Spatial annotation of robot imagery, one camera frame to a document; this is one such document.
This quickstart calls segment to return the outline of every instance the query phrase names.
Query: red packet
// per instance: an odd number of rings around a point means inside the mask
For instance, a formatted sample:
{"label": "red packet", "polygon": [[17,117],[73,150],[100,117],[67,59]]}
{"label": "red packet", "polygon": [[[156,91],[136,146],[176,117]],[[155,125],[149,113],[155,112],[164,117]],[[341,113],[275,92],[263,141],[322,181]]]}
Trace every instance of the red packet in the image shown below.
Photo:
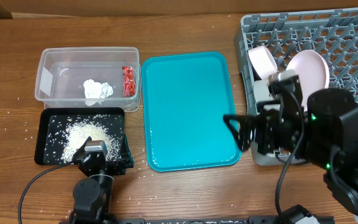
{"label": "red packet", "polygon": [[134,70],[132,67],[122,66],[124,72],[124,97],[135,95]]}

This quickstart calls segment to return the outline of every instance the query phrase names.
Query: gray dish rack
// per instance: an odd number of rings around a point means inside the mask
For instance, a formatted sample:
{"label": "gray dish rack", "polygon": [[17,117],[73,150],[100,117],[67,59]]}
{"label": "gray dish rack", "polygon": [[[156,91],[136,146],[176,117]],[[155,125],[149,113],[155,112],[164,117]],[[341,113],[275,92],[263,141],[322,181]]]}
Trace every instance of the gray dish rack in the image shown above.
{"label": "gray dish rack", "polygon": [[[248,50],[261,45],[270,50],[279,70],[286,69],[300,51],[316,51],[329,66],[329,86],[349,90],[358,102],[358,8],[246,15],[241,18],[234,45],[248,114],[257,114]],[[280,163],[274,155],[257,153],[256,144],[251,150],[260,165]],[[288,156],[277,151],[280,157]]]}

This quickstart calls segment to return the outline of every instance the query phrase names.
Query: wooden table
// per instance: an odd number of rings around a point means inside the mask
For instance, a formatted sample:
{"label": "wooden table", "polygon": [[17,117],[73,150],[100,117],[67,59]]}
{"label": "wooden table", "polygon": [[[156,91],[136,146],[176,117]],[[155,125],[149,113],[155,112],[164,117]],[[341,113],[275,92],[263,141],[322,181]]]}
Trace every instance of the wooden table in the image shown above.
{"label": "wooden table", "polygon": [[[0,20],[0,223],[17,223],[24,187],[47,167],[34,162],[43,103],[34,98],[41,52],[51,47],[133,46],[140,61],[158,55],[221,52],[231,76],[236,111],[246,113],[233,38],[240,14],[203,16],[88,17]],[[274,191],[281,166],[262,167],[250,152],[234,166],[158,173],[145,162],[143,107],[126,114],[135,168],[115,178],[111,211],[119,218],[224,218],[275,215]],[[324,170],[290,167],[282,208],[297,203],[337,223],[353,216],[331,196]],[[28,191],[24,223],[58,223],[73,208],[74,185],[85,175],[66,167],[37,180]]]}

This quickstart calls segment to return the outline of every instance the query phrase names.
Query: blue plastic tray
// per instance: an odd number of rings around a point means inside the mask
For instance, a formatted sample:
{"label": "blue plastic tray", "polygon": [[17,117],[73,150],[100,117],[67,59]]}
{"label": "blue plastic tray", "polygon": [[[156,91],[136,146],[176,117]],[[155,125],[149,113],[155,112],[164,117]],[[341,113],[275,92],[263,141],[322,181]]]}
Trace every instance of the blue plastic tray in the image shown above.
{"label": "blue plastic tray", "polygon": [[148,59],[142,68],[147,161],[159,172],[235,164],[241,153],[223,122],[235,114],[220,53]]}

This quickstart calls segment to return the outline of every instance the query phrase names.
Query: white tissue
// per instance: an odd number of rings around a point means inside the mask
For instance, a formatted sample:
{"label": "white tissue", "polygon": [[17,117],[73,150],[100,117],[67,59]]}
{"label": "white tissue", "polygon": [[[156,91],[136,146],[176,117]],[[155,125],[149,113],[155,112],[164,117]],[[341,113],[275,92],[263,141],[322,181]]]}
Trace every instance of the white tissue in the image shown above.
{"label": "white tissue", "polygon": [[[84,89],[85,89],[85,98],[91,99],[105,99],[112,95],[113,90],[112,87],[108,83],[100,84],[100,82],[95,82],[92,79],[87,80],[84,82]],[[85,104],[87,106],[92,106],[95,103],[103,102],[101,101],[94,101],[94,100],[85,100]]]}

